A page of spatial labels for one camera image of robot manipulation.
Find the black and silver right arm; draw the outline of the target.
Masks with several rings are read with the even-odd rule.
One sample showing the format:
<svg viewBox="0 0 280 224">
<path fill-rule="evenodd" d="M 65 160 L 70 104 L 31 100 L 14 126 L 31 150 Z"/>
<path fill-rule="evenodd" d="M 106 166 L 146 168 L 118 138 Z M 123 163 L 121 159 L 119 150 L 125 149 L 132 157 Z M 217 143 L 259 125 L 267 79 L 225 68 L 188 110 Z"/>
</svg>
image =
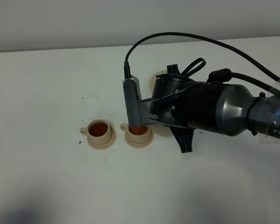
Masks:
<svg viewBox="0 0 280 224">
<path fill-rule="evenodd" d="M 181 152 L 192 151 L 195 129 L 227 136 L 244 130 L 280 139 L 280 90 L 229 69 L 197 82 L 190 72 L 156 77 L 150 113 L 169 126 Z"/>
</svg>

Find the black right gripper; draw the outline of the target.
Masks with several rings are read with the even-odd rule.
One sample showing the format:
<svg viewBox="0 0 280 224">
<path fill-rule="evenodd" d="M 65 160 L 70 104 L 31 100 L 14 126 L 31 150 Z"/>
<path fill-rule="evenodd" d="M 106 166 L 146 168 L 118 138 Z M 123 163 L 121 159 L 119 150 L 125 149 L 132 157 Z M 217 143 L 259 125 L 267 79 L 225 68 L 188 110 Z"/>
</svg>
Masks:
<svg viewBox="0 0 280 224">
<path fill-rule="evenodd" d="M 162 120 L 170 120 L 170 130 L 174 135 L 181 153 L 190 153 L 195 128 L 186 125 L 177 112 L 181 100 L 196 82 L 181 76 L 177 64 L 167 66 L 167 74 L 157 76 L 151 98 L 150 112 L 158 114 Z"/>
</svg>

